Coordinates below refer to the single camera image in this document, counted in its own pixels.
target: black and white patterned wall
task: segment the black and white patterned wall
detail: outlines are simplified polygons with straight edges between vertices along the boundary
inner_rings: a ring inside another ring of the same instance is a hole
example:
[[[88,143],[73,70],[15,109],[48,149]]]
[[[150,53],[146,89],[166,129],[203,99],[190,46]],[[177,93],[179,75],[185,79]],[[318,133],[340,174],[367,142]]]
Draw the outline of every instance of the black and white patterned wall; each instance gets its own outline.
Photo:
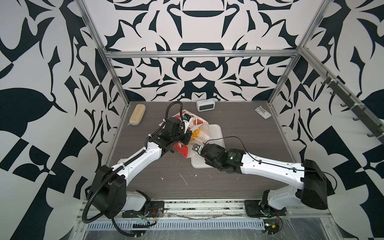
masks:
[[[321,0],[86,3],[108,51],[265,50],[295,49]],[[287,59],[115,59],[113,64],[132,101],[268,100]]]
[[[335,0],[325,17],[309,50],[384,119],[383,1]],[[295,158],[336,177],[328,206],[344,236],[383,238],[384,146],[323,81],[301,58],[273,106]]]
[[[268,100],[289,57],[134,58],[112,64],[131,101]]]
[[[67,239],[124,109],[72,0],[0,3],[1,239]]]
[[[86,0],[109,51],[290,49],[321,0]]]

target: cable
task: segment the cable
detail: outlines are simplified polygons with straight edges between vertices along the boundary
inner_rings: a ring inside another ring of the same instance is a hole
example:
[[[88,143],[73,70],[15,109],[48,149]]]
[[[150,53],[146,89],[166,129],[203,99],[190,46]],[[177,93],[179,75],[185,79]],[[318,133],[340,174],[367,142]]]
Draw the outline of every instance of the cable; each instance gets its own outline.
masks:
[[[137,154],[136,156],[134,156],[133,158],[131,158],[130,160],[126,161],[124,163],[124,166],[128,166],[128,164],[130,164],[131,162],[135,161],[136,159],[138,159],[139,157],[141,157],[141,155],[143,155],[145,153],[145,149],[143,149],[143,151],[139,152],[139,154]]]
[[[315,171],[315,170],[301,170],[301,169],[293,169],[293,168],[290,168],[290,167],[284,167],[284,166],[280,166],[280,165],[277,165],[277,164],[273,164],[273,163],[270,163],[270,162],[263,162],[263,161],[261,161],[261,160],[258,160],[258,159],[256,159],[256,158],[254,158],[254,157],[252,157],[252,155],[247,151],[247,149],[245,148],[245,146],[244,146],[244,143],[243,143],[243,141],[239,138],[239,137],[236,137],[236,136],[228,136],[228,137],[222,137],[222,138],[218,138],[218,139],[209,139],[208,141],[206,141],[205,143],[204,143],[204,146],[207,144],[207,142],[209,142],[209,141],[212,141],[212,140],[219,140],[219,139],[224,139],[224,138],[229,138],[229,137],[235,137],[235,138],[237,138],[237,139],[239,139],[240,140],[240,142],[241,142],[241,144],[243,145],[243,148],[244,148],[244,151],[246,152],[246,153],[248,153],[248,155],[253,159],[253,160],[255,160],[255,161],[257,161],[257,162],[259,162],[260,164],[261,163],[264,163],[264,164],[269,164],[269,165],[273,165],[273,166],[277,166],[277,167],[282,167],[282,168],[285,168],[285,169],[288,169],[288,170],[293,170],[293,171],[302,171],[302,172],[317,172],[317,171]],[[336,178],[332,175],[332,174],[330,174],[330,173],[327,173],[327,172],[323,172],[323,171],[321,171],[322,173],[326,173],[326,174],[329,174],[330,176],[332,176],[333,177],[333,179],[335,180],[335,182],[336,182],[336,184],[335,184],[335,188],[333,189],[334,191],[336,190],[336,188],[337,188],[337,180],[336,180]]]
[[[333,189],[333,191],[335,191],[336,190],[336,188],[337,188],[337,180],[336,180],[336,178],[334,177],[334,175],[332,175],[332,174],[330,174],[330,173],[327,173],[327,172],[323,172],[323,173],[326,173],[326,174],[328,174],[328,175],[330,175],[331,177],[333,177],[333,179],[335,180],[335,188]]]
[[[154,225],[156,225],[156,223],[157,223],[156,218],[153,216],[157,210],[155,210],[155,209],[152,208],[152,207],[151,207],[150,209],[154,210],[153,213],[152,213],[152,218],[153,218],[153,220],[154,220],[155,222],[152,223],[152,224],[149,224],[147,227],[154,226]]]
[[[116,230],[117,230],[119,233],[123,234],[124,236],[127,236],[127,237],[141,237],[141,236],[143,236],[143,233],[142,233],[141,235],[137,235],[137,234],[133,234],[133,233],[127,233],[127,232],[124,232],[124,231],[121,230],[121,229],[119,228],[119,226],[116,224],[116,222],[115,222],[115,218],[114,218],[114,217],[113,217],[111,220],[112,220],[112,224],[113,224],[113,226],[116,228]]]
[[[279,216],[279,214],[277,214],[277,217],[278,217],[278,219],[280,219],[279,230],[278,230],[278,232],[280,232],[280,231],[283,229],[283,220],[281,219],[281,217]]]
[[[165,121],[168,119],[169,109],[171,108],[171,106],[173,106],[173,105],[175,105],[177,103],[180,104],[180,121],[181,121],[181,123],[183,122],[183,103],[180,102],[180,101],[175,101],[175,102],[172,102],[171,104],[168,105],[167,110],[166,110],[166,116],[164,118]],[[158,133],[164,127],[165,121],[161,124],[161,126],[154,133],[151,134],[151,136],[154,136],[156,133]],[[146,140],[145,140],[145,147],[147,147],[149,139],[150,139],[150,137],[146,138]]]
[[[130,160],[128,160],[127,162],[124,163],[124,166],[127,166],[128,164],[132,163],[133,161],[135,161],[136,159],[138,159],[141,155],[143,155],[145,153],[145,150],[139,152],[136,156],[134,156],[133,158],[131,158]],[[81,216],[81,220],[83,221],[83,223],[90,223],[90,222],[93,222],[95,221],[96,219],[98,219],[99,217],[101,217],[103,215],[103,213],[99,213],[98,215],[94,216],[94,217],[91,217],[90,219],[87,218],[87,215],[88,215],[88,211],[89,211],[89,208],[91,207],[92,205],[92,202],[94,201],[96,195],[101,191],[101,189],[104,187],[104,185],[106,185],[114,176],[117,175],[117,173],[123,169],[124,167],[123,166],[120,166],[118,167],[115,171],[111,172],[99,185],[98,187],[96,188],[96,190],[92,193],[91,197],[88,199],[87,201],[87,204],[85,205],[84,207],[84,210],[83,210],[83,214]]]

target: robotic arm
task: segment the robotic arm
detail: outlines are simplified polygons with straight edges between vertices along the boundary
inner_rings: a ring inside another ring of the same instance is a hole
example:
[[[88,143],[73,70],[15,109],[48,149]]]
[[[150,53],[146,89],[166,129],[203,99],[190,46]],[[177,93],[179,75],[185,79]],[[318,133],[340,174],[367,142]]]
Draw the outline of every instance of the robotic arm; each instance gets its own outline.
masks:
[[[181,142],[185,145],[189,143],[192,136],[191,130],[187,129],[190,116],[182,115],[182,103],[176,103],[181,105],[182,121],[177,118],[167,119],[168,107],[165,122],[147,138],[142,149],[129,158],[121,159],[112,167],[104,165],[96,171],[87,195],[88,203],[83,211],[83,222],[89,223],[101,215],[113,219],[122,210],[147,212],[150,198],[140,191],[127,192],[126,186],[147,165],[159,159],[167,151],[174,152],[172,146],[175,143]],[[258,157],[240,149],[227,150],[216,144],[204,146],[195,144],[193,150],[204,157],[206,164],[220,171],[256,174],[287,183],[287,187],[264,192],[259,204],[263,214],[276,212],[286,206],[294,207],[302,204],[316,209],[328,208],[327,178],[311,160],[306,160],[302,164],[280,162]],[[101,213],[87,219],[91,204]]]

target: red and white snack bag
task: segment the red and white snack bag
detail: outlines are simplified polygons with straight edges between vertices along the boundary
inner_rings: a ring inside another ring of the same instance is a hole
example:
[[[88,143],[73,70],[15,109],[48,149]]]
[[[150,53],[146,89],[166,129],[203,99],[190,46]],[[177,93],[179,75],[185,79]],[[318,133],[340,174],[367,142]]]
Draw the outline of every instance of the red and white snack bag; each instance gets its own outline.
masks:
[[[193,114],[187,110],[183,110],[182,113],[187,113],[191,116],[188,129],[192,131],[192,137],[188,145],[184,145],[180,142],[173,145],[176,150],[181,153],[185,158],[195,156],[197,153],[192,150],[194,144],[203,145],[206,141],[211,139],[209,131],[209,123],[203,118]],[[172,117],[180,119],[180,113],[173,115]]]

